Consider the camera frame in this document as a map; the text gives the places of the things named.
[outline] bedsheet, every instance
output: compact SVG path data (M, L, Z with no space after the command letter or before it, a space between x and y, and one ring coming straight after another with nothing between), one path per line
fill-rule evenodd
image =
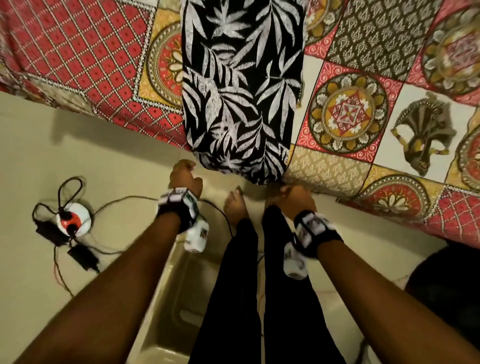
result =
M3 91L190 148L178 0L0 6ZM469 0L311 0L284 180L479 246L479 23Z

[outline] black trousers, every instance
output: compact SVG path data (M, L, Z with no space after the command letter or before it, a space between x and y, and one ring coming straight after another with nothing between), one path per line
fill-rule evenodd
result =
M326 327L310 279L283 271L292 233L280 209L265 210L264 344L267 364L345 364ZM258 236L250 220L237 226L227 246L189 364L261 362L257 312Z

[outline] beige floor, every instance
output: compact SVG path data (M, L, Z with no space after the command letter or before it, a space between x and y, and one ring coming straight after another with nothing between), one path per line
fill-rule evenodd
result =
M73 175L84 176L83 196L94 208L129 194L159 196L179 158L190 153L107 122L0 93L0 363L11 363L68 301L53 278L52 245L35 233L31 209L40 200L54 200L58 186ZM232 175L196 169L204 178L204 196L223 204L228 189L238 184L259 225L262 189ZM388 279L398 280L432 252L439 239L419 231L340 206L316 196L320 211L336 223L346 243ZM110 207L95 221L92 244L121 249L151 221L154 203L131 200ZM218 213L211 234L225 246L228 233ZM60 250L65 280L78 292L95 275L83 271ZM361 334L333 286L316 262L310 277L319 292L332 336L351 363Z

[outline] leaf pattern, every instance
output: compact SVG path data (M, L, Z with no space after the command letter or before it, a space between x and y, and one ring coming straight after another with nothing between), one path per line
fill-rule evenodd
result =
M182 0L187 141L209 169L281 178L299 97L307 0Z

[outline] fist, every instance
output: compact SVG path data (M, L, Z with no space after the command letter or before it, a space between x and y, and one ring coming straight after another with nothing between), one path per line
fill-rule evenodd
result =
M317 212L311 192L301 185L280 188L280 196L276 199L275 205L291 220L303 210Z
M197 198L202 194L204 182L200 177L193 178L192 170L196 163L188 159L181 159L173 166L170 174L169 188L188 188Z

